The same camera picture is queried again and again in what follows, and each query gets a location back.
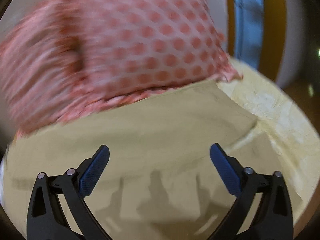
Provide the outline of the left pink polka-dot pillow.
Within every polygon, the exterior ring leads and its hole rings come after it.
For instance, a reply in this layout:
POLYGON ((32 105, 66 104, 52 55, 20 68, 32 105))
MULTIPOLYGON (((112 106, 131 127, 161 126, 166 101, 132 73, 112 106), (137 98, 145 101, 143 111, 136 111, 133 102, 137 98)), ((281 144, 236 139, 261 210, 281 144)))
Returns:
POLYGON ((54 123, 81 80, 74 1, 40 3, 1 44, 1 90, 19 134, 54 123))

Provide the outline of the yellow floral bed sheet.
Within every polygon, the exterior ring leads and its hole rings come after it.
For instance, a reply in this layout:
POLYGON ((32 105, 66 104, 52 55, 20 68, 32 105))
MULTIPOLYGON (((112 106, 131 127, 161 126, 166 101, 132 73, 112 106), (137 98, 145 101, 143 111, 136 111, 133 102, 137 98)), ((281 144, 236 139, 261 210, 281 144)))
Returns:
POLYGON ((248 135, 226 151, 239 149, 261 133, 268 135, 286 181, 301 198, 293 212, 297 235, 319 205, 319 135, 305 113, 274 82, 244 62, 233 57, 229 61, 244 78, 218 83, 218 87, 258 120, 248 135))

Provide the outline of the right pink polka-dot pillow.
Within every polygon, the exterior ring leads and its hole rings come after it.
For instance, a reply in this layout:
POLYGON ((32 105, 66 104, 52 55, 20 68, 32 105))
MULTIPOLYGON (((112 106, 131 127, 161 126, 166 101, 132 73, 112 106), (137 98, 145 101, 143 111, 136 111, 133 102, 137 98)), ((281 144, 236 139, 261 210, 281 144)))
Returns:
POLYGON ((189 83, 241 79, 207 0, 62 0, 63 33, 81 72, 73 120, 189 83))

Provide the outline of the wooden framed window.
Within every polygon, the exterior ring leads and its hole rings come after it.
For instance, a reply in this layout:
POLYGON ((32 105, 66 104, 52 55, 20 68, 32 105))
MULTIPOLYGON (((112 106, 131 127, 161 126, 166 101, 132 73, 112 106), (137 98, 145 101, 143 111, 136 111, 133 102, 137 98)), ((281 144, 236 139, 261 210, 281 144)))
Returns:
POLYGON ((285 0, 226 0, 229 54, 276 81, 285 49, 285 0))

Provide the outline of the khaki beige pants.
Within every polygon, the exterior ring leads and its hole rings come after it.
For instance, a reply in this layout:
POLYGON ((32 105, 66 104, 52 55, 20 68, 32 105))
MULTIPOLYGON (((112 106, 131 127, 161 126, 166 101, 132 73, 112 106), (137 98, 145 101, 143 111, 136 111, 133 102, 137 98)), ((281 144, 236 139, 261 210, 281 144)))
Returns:
POLYGON ((210 160, 212 144, 259 173, 284 169, 266 133, 239 146, 256 124, 204 81, 44 127, 6 153, 4 209, 25 234, 36 176, 63 174, 106 145, 110 161, 85 201, 112 238, 206 239, 235 200, 210 160))

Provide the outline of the pink polka-dot pillow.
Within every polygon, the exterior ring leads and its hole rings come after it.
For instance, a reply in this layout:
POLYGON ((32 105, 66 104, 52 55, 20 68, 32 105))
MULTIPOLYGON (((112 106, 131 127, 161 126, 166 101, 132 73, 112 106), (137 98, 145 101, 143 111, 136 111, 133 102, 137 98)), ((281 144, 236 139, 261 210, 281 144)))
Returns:
POLYGON ((40 3, 1 44, 1 90, 19 134, 54 123, 81 80, 74 1, 40 3))
POLYGON ((81 72, 73 120, 189 83, 241 79, 207 0, 62 0, 63 33, 81 72))

